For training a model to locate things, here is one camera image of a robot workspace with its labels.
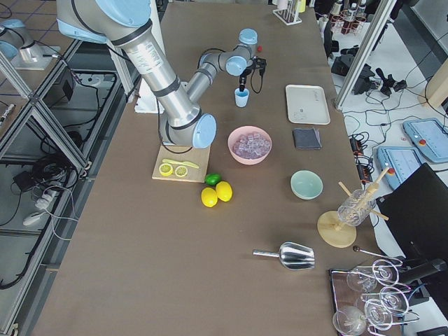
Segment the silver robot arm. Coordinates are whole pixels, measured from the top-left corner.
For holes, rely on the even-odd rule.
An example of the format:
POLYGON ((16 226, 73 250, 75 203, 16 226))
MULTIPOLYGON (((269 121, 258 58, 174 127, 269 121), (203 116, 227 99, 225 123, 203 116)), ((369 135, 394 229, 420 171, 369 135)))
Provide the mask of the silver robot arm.
POLYGON ((182 86, 152 34, 149 1, 57 1, 59 31, 92 43, 111 42, 124 50, 164 108, 163 141, 176 146, 207 148, 216 136, 215 118, 204 113, 199 98, 216 75, 241 75, 256 58, 258 34, 246 28, 234 50, 203 56, 199 68, 182 86))
POLYGON ((1 22, 1 53, 16 69, 44 70, 47 66, 42 47, 19 19, 1 22))

